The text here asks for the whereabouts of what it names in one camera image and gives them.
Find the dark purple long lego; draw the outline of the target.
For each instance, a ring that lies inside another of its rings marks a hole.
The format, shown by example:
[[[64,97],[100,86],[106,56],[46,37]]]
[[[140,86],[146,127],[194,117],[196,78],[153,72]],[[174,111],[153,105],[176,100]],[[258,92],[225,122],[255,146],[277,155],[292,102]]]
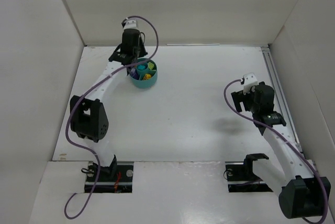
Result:
[[[138,80],[138,79],[139,79],[139,75],[138,75],[136,69],[131,69],[129,74],[130,74],[130,76],[131,76],[133,79],[135,79],[135,80]]]

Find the light green square lego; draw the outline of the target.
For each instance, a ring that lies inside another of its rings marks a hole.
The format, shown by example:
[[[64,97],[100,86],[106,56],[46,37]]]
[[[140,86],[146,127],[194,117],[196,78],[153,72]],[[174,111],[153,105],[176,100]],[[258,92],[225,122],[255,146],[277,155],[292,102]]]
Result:
[[[153,70],[154,67],[155,67],[154,63],[152,63],[152,62],[148,62],[148,69],[149,69],[149,70]]]

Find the yellow lego brick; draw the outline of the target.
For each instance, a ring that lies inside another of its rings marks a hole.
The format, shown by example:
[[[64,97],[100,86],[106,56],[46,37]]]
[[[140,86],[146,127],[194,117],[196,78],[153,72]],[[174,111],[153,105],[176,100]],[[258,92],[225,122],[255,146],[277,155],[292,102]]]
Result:
[[[143,81],[146,81],[146,80],[149,80],[149,79],[151,79],[152,78],[152,75],[151,74],[145,74],[144,76],[143,76]]]

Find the teal lego brick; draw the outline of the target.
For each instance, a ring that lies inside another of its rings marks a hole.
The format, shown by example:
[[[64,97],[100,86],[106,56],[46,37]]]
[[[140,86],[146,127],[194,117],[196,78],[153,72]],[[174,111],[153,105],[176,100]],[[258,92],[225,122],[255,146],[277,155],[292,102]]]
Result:
[[[144,71],[146,68],[147,68],[147,65],[145,64],[137,65],[137,70],[139,71]]]

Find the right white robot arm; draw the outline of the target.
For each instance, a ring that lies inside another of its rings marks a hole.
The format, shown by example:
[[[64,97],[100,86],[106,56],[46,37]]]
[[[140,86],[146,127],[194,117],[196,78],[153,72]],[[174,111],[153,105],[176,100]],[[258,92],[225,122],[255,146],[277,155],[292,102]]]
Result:
[[[258,128],[261,136],[272,148],[281,169],[277,169],[263,153],[249,154],[244,164],[247,172],[262,181],[276,194],[283,215],[288,219],[301,218],[311,223],[311,217],[320,217],[324,223],[328,214],[331,184],[301,154],[292,139],[284,117],[274,109],[274,89],[264,82],[237,79],[243,89],[231,94],[229,108]]]

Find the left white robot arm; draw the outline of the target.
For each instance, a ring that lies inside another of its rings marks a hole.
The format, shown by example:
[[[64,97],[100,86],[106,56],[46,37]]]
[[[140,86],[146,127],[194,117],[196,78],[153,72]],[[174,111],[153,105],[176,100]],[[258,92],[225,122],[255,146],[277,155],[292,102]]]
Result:
[[[66,123],[66,129],[84,139],[86,145],[74,143],[68,133],[65,137],[70,144],[92,151],[99,158],[102,167],[111,166],[115,157],[107,151],[107,143],[100,142],[106,136],[109,127],[106,101],[117,85],[128,76],[131,68],[124,66],[135,63],[138,57],[146,54],[140,30],[136,27],[124,29],[121,44],[108,59],[107,66],[92,86],[92,90],[83,99],[74,95],[70,100],[71,119]]]

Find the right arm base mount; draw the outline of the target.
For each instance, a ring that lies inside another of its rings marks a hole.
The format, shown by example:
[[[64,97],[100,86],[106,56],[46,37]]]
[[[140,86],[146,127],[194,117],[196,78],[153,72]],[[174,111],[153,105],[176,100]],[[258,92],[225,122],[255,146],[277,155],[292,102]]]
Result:
[[[263,153],[248,154],[243,161],[225,162],[224,178],[228,182],[229,193],[273,192],[258,176],[253,173],[252,165],[257,160],[268,160]]]

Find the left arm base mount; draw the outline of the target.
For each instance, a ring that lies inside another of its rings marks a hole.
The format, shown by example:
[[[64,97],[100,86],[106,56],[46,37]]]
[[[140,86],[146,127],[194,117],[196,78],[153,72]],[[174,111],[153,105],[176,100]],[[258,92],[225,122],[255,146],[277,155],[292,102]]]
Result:
[[[87,167],[81,169],[86,175],[84,191],[89,193],[93,188],[97,164],[90,162]],[[133,162],[118,162],[114,157],[110,166],[102,166],[93,193],[132,193]]]

